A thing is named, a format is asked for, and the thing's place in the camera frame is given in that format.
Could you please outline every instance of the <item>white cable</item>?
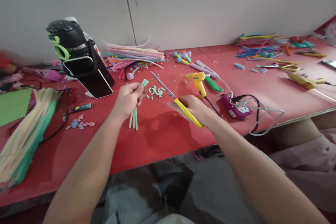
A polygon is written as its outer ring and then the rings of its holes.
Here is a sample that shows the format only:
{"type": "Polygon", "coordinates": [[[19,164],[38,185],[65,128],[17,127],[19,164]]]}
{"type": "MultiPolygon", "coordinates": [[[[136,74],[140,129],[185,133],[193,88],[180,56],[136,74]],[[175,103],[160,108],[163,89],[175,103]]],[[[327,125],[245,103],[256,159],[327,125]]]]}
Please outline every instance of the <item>white cable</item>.
{"type": "Polygon", "coordinates": [[[235,107],[238,107],[238,106],[244,106],[244,107],[246,107],[246,108],[250,108],[250,109],[257,109],[257,110],[263,110],[263,111],[265,111],[264,116],[263,116],[261,119],[259,119],[259,121],[257,121],[255,124],[253,124],[253,125],[248,129],[248,132],[249,132],[251,135],[253,135],[253,136],[261,136],[261,135],[265,135],[265,134],[268,133],[271,129],[273,129],[274,124],[275,124],[275,123],[279,120],[279,118],[280,118],[281,116],[283,116],[283,114],[285,113],[283,110],[268,109],[268,108],[266,107],[266,105],[265,105],[261,100],[259,100],[259,103],[263,105],[263,108],[262,108],[262,107],[251,107],[251,106],[242,105],[242,102],[245,104],[248,100],[255,100],[254,98],[244,99],[244,100],[242,100],[242,101],[240,101],[240,102],[238,102],[238,103],[232,103],[231,100],[232,100],[232,98],[233,98],[233,91],[230,89],[229,85],[228,85],[224,80],[222,80],[221,78],[218,78],[218,79],[221,80],[222,82],[224,82],[225,85],[227,86],[228,90],[231,92],[231,97],[230,97],[230,104],[231,104],[231,105],[233,105],[233,106],[235,106],[235,107]],[[278,116],[273,120],[273,122],[271,123],[271,125],[268,127],[268,129],[267,129],[265,132],[263,132],[263,133],[261,133],[261,134],[253,134],[253,133],[251,133],[251,129],[252,129],[255,125],[261,123],[261,122],[267,117],[267,112],[268,112],[268,111],[280,112],[280,115],[278,115],[278,116]]]}

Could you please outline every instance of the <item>right hand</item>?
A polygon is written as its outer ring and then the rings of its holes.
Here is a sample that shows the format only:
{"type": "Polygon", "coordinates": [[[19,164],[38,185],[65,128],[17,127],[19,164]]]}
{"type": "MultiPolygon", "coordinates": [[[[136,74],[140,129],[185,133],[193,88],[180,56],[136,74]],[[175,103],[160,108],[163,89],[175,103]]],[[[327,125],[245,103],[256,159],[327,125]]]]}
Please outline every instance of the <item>right hand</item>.
{"type": "MultiPolygon", "coordinates": [[[[179,98],[180,102],[184,104],[184,106],[189,110],[189,112],[205,127],[210,123],[210,119],[218,117],[218,115],[213,112],[210,108],[208,108],[200,99],[196,96],[188,95],[181,96],[179,98]]],[[[174,102],[167,102],[167,105],[179,112],[181,116],[190,121],[187,115],[180,109],[180,107],[174,102]]]]}

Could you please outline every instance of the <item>red table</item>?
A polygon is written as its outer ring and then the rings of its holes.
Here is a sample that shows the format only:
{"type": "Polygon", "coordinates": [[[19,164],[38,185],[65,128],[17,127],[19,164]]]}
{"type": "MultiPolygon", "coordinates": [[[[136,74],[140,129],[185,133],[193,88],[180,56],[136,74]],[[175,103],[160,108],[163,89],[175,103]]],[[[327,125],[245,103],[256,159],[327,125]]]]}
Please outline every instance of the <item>red table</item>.
{"type": "MultiPolygon", "coordinates": [[[[336,48],[316,40],[311,42],[317,45],[316,49],[318,51],[329,55],[325,59],[336,60],[336,48]]],[[[238,48],[233,45],[186,49],[186,51],[188,50],[192,52],[191,59],[193,62],[201,60],[208,65],[229,84],[237,95],[252,94],[262,100],[268,108],[284,110],[285,115],[281,117],[279,123],[287,123],[291,120],[298,120],[336,109],[336,102],[293,83],[288,79],[284,71],[270,69],[265,75],[251,72],[248,69],[255,68],[256,64],[266,65],[271,64],[271,62],[237,59],[235,56],[238,48]],[[247,69],[245,71],[239,70],[233,66],[234,63],[243,64],[247,69]]],[[[290,57],[283,55],[279,58],[302,62],[299,67],[304,68],[304,70],[300,73],[307,73],[312,79],[323,77],[336,84],[336,71],[318,64],[321,58],[294,54],[290,57]]],[[[197,95],[197,89],[193,88],[191,83],[186,85],[183,79],[184,75],[197,72],[195,69],[186,67],[183,64],[177,64],[174,58],[170,58],[169,62],[163,62],[162,67],[164,67],[163,70],[158,67],[149,67],[148,70],[141,69],[140,72],[134,74],[133,81],[142,82],[145,78],[149,80],[148,88],[154,85],[160,87],[159,82],[149,72],[153,70],[176,96],[197,95]]],[[[115,94],[101,99],[86,96],[84,94],[86,90],[77,81],[64,84],[50,84],[46,80],[43,81],[45,87],[50,86],[55,89],[62,89],[64,85],[67,85],[67,87],[74,88],[73,95],[76,96],[77,101],[71,106],[93,102],[93,108],[86,110],[83,114],[85,114],[86,121],[93,121],[96,125],[94,127],[86,127],[84,130],[79,130],[78,128],[63,129],[54,138],[40,145],[24,181],[9,191],[0,194],[0,207],[50,193],[59,188],[75,161],[111,111],[119,88],[126,84],[124,75],[122,75],[121,80],[118,80],[118,74],[113,76],[116,80],[113,87],[115,94]]],[[[225,93],[228,93],[222,82],[216,82],[224,89],[225,93]]],[[[255,122],[255,114],[250,115],[248,120],[244,122],[234,120],[220,104],[220,95],[209,90],[207,86],[205,89],[208,93],[207,97],[220,114],[223,115],[224,119],[241,135],[248,134],[248,128],[255,122]]],[[[317,89],[336,98],[336,87],[320,85],[317,89]]],[[[162,98],[154,96],[154,100],[144,99],[142,105],[138,108],[138,131],[128,128],[128,120],[124,122],[114,153],[111,174],[216,143],[208,129],[199,129],[193,123],[186,121],[179,114],[171,111],[167,106],[167,101],[172,101],[167,92],[164,92],[162,98]]],[[[62,124],[65,103],[66,100],[63,97],[45,133],[46,137],[62,124]]],[[[80,114],[72,114],[69,117],[67,126],[73,119],[77,119],[80,114]]],[[[270,115],[261,123],[259,129],[267,128],[277,115],[277,112],[270,112],[270,115]]],[[[0,148],[8,139],[8,129],[13,124],[14,122],[0,127],[0,148]]]]}

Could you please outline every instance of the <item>yellow glue gun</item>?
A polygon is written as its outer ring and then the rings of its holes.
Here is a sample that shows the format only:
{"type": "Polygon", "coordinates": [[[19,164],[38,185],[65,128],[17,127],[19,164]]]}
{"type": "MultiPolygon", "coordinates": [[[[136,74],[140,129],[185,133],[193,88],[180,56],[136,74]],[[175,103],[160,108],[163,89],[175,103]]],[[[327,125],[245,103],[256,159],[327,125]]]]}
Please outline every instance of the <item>yellow glue gun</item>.
{"type": "Polygon", "coordinates": [[[198,89],[198,97],[200,99],[204,98],[207,94],[203,86],[203,80],[205,80],[205,73],[199,72],[199,73],[189,73],[184,78],[187,81],[193,81],[195,88],[198,89]]]}
{"type": "Polygon", "coordinates": [[[295,73],[290,73],[290,72],[287,72],[287,73],[288,73],[289,78],[291,78],[293,81],[299,83],[301,86],[307,89],[316,88],[318,84],[323,84],[327,82],[325,79],[322,79],[322,78],[312,80],[312,79],[308,79],[303,76],[297,75],[295,73]]]}

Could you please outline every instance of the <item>scissors handle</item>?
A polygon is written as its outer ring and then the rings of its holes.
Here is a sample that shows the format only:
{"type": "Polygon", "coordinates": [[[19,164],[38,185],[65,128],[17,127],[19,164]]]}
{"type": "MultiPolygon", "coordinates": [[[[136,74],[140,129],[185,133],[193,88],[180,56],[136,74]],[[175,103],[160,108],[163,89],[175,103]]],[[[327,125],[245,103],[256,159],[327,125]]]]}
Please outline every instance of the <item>scissors handle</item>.
{"type": "Polygon", "coordinates": [[[285,70],[288,72],[296,72],[297,70],[300,70],[300,68],[297,65],[286,65],[286,66],[281,66],[281,70],[285,70]]]}
{"type": "Polygon", "coordinates": [[[189,119],[196,124],[198,128],[203,128],[203,125],[187,110],[187,108],[180,102],[179,99],[175,99],[174,102],[182,109],[182,111],[189,117],[189,119]]]}

